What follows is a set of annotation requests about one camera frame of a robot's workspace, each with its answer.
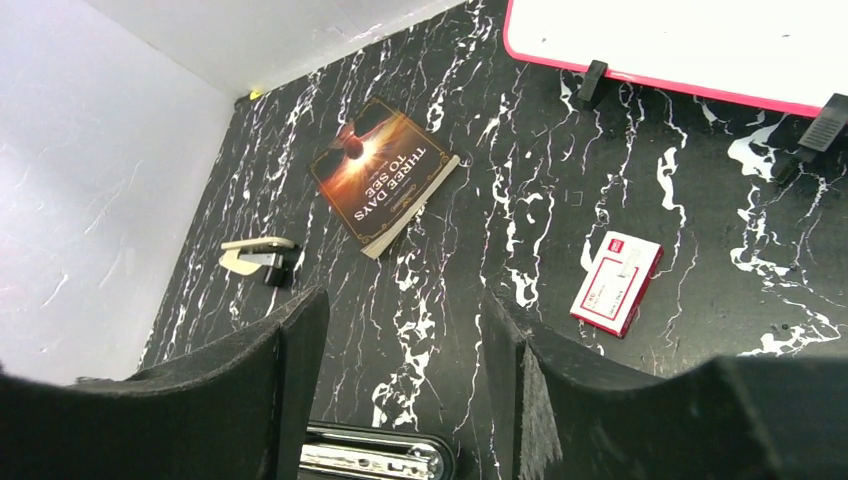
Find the black stapler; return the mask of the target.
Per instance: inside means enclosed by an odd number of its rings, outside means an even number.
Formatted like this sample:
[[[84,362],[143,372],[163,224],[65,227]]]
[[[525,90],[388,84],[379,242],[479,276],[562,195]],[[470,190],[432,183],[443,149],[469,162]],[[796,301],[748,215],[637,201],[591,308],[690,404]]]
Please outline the black stapler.
[[[456,454],[441,438],[373,427],[310,422],[299,471],[321,479],[447,480]]]

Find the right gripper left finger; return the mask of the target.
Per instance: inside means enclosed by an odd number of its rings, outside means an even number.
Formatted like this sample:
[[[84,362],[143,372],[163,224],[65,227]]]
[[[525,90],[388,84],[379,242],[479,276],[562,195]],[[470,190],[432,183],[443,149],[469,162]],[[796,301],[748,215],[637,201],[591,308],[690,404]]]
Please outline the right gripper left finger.
[[[5,479],[294,479],[330,318],[313,287],[124,380],[1,378]]]

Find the beige stapler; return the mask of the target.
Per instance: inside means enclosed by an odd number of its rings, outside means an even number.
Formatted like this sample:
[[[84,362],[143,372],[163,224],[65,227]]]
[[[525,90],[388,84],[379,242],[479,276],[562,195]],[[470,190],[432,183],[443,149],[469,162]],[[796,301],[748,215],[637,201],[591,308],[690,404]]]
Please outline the beige stapler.
[[[225,270],[270,287],[283,287],[289,276],[290,252],[298,249],[284,237],[223,242],[218,264]]]

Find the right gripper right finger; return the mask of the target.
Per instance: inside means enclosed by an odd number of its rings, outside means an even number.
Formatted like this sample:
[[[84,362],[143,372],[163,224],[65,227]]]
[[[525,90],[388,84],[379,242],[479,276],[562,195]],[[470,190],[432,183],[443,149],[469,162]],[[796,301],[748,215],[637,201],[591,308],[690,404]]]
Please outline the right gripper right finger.
[[[843,358],[719,356],[669,379],[481,297],[494,453],[509,479],[843,479]]]

